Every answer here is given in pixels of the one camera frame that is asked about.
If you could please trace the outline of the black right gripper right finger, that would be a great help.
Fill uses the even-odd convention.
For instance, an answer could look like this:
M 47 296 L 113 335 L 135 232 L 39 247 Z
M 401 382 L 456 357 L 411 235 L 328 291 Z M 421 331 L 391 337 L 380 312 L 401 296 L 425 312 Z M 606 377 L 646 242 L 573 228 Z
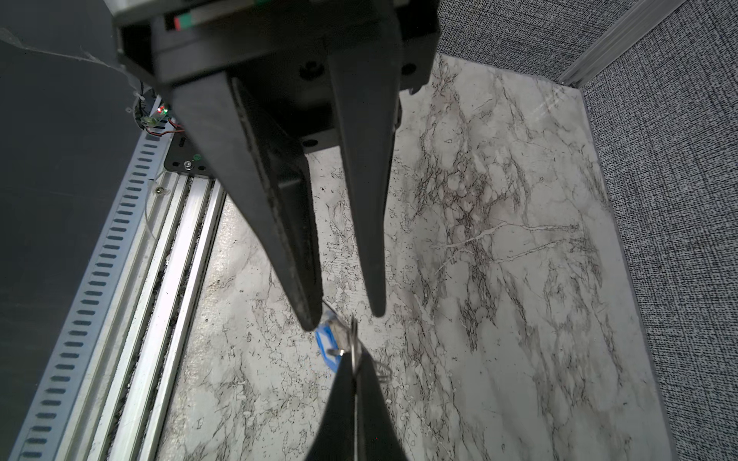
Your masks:
M 384 401 L 375 362 L 363 350 L 356 374 L 357 460 L 407 460 Z

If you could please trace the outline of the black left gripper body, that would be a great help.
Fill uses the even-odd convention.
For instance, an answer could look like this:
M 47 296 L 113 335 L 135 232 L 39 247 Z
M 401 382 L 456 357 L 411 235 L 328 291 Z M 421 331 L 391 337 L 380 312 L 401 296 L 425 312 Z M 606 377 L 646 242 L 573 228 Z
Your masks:
M 434 1 L 113 1 L 117 55 L 165 101 L 226 72 L 309 154 L 390 169 L 399 94 L 429 80 Z

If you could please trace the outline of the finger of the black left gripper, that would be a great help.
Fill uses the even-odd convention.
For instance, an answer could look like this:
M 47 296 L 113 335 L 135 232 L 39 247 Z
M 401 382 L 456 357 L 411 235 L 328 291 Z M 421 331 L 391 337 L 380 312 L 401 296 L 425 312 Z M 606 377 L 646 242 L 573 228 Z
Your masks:
M 332 102 L 357 254 L 372 314 L 386 314 L 384 213 L 400 91 L 396 17 L 349 29 L 330 41 Z
M 323 287 L 311 175 L 302 147 L 226 72 L 177 86 L 171 102 L 259 238 L 301 327 L 315 330 Z

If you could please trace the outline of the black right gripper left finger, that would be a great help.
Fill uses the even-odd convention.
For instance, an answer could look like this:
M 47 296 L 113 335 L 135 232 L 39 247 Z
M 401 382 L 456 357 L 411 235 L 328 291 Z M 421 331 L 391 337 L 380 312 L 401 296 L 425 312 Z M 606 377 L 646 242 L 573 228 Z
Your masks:
M 306 460 L 357 460 L 358 370 L 359 351 L 344 353 Z

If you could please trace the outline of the blue capped key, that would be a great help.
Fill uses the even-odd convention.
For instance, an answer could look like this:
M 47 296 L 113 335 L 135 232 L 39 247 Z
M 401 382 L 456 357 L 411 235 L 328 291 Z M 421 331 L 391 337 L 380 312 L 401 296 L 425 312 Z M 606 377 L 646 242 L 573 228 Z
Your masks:
M 330 307 L 324 307 L 320 323 L 314 331 L 321 357 L 336 373 L 342 355 L 350 349 L 350 326 Z

